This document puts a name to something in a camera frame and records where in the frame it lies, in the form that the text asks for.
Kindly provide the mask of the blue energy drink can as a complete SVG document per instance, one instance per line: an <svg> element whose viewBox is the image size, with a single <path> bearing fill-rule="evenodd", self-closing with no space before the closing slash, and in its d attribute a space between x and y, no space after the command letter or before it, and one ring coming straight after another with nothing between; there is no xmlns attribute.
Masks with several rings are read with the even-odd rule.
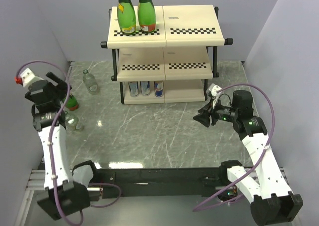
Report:
<svg viewBox="0 0 319 226"><path fill-rule="evenodd" d="M164 94L164 82L154 81L154 94L156 97L162 97Z"/></svg>

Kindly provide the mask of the silver energy drink can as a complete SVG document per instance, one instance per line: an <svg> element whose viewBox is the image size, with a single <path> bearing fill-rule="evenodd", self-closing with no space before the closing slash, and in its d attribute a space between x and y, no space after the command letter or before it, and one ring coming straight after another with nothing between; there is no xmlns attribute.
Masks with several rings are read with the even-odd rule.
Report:
<svg viewBox="0 0 319 226"><path fill-rule="evenodd" d="M150 94L150 82L149 81L140 81L141 94L147 96Z"/></svg>

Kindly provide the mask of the green Perrier bottle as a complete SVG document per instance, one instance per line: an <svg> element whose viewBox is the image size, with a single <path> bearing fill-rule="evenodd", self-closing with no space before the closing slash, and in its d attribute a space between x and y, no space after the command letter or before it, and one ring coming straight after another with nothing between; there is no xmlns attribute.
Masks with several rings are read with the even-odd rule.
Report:
<svg viewBox="0 0 319 226"><path fill-rule="evenodd" d="M118 0L117 20L124 35L133 35L136 32L136 15L131 0Z"/></svg>

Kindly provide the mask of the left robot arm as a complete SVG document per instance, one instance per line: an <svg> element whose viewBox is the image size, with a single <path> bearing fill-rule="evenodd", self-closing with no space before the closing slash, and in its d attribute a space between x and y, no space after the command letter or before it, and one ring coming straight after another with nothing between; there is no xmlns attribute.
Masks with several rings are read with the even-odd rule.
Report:
<svg viewBox="0 0 319 226"><path fill-rule="evenodd" d="M100 175L92 161L83 162L73 170L68 166L66 151L66 116L62 100L67 83L52 72L55 83L35 75L29 68L21 73L28 89L25 98L32 101L33 127L42 143L45 164L44 191L37 196L38 205L54 220L90 206L88 187L99 183Z"/></svg>

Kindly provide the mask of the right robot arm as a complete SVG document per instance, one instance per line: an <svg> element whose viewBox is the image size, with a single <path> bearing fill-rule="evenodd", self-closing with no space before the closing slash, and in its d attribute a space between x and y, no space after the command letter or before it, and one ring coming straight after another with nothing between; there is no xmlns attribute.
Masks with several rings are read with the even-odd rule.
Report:
<svg viewBox="0 0 319 226"><path fill-rule="evenodd" d="M255 223L259 226L291 222L303 205L294 194L275 160L267 129L260 117L254 116L253 98L249 91L235 90L232 103L221 103L219 86L207 91L210 102L193 119L205 127L220 121L230 122L249 153L253 167L246 171L238 161L220 166L219 181L228 188L237 187L249 201Z"/></svg>

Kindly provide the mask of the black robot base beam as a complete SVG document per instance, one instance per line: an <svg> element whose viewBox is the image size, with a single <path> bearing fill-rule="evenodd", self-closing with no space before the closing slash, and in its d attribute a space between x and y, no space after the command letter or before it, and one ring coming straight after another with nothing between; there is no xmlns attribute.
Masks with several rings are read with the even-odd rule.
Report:
<svg viewBox="0 0 319 226"><path fill-rule="evenodd" d="M221 167L204 168L133 168L97 169L90 184L102 186L103 198L115 198L121 188L122 197L184 196L209 197L229 185Z"/></svg>

